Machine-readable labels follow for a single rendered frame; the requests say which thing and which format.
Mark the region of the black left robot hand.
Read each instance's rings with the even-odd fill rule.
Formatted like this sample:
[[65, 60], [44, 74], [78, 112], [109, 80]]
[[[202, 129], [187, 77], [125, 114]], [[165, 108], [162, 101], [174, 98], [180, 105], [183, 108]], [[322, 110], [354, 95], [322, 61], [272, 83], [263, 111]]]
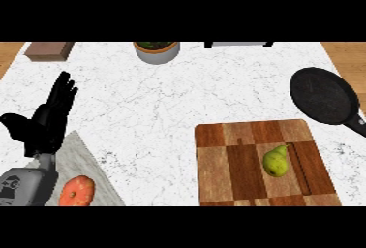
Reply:
[[24, 143], [24, 156], [55, 154], [62, 147], [68, 116], [78, 88], [68, 72], [61, 72], [47, 101], [38, 106], [31, 118], [4, 113], [0, 123], [9, 130], [10, 138]]

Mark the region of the wooden cutting board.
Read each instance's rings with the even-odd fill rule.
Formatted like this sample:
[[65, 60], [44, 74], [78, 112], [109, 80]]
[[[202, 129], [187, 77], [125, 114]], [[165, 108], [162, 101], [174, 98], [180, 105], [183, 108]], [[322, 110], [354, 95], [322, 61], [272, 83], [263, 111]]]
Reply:
[[[202, 205], [341, 203], [304, 120], [201, 124], [195, 140]], [[263, 156], [280, 145], [289, 169], [273, 177], [264, 171]]]

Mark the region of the green pear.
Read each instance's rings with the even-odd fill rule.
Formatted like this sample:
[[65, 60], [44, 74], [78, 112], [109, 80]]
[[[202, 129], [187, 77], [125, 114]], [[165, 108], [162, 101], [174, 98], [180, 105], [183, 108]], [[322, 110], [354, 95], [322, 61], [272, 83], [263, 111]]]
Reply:
[[273, 177], [280, 177], [288, 172], [286, 152], [288, 146], [279, 145], [263, 156], [263, 168]]

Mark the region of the black frying pan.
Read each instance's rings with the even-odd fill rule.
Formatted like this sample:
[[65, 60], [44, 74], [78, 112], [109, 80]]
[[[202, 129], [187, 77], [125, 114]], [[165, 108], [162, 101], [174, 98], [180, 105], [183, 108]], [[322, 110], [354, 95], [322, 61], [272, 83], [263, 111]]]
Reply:
[[300, 69], [291, 78], [291, 97], [308, 118], [328, 125], [345, 125], [366, 138], [359, 98], [335, 73], [316, 67]]

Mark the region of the grey marble placemat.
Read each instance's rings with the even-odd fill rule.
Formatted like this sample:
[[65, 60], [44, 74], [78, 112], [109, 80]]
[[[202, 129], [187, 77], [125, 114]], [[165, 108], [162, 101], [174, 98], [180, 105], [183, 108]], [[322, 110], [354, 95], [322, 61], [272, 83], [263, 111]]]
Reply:
[[81, 136], [72, 131], [63, 139], [63, 145], [56, 153], [56, 171], [59, 179], [46, 206], [59, 205], [59, 197], [66, 182], [77, 176], [86, 175], [94, 181], [94, 198], [92, 206], [124, 206], [123, 199], [106, 174], [87, 149]]

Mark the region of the brown wooden block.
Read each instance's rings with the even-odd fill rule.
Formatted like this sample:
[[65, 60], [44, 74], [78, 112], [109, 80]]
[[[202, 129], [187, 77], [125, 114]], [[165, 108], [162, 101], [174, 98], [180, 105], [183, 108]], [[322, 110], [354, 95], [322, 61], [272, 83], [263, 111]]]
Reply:
[[74, 42], [32, 42], [24, 55], [31, 61], [66, 61]]

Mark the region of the orange pumpkin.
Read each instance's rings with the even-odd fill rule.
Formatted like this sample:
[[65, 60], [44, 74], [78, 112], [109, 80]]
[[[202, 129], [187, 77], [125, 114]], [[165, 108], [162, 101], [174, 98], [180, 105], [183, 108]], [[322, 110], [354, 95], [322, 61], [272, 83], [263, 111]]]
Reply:
[[94, 198], [94, 181], [86, 175], [72, 178], [65, 184], [59, 206], [89, 206]]

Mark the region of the grey plant pot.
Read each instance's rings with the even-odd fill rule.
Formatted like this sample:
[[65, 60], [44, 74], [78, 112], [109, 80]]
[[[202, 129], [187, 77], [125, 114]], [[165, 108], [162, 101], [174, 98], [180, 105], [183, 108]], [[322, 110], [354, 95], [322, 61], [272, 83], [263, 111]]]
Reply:
[[152, 65], [161, 65], [170, 62], [180, 51], [180, 43], [173, 42], [167, 47], [151, 50], [143, 48], [137, 43], [133, 43], [136, 48], [136, 53], [143, 62]]

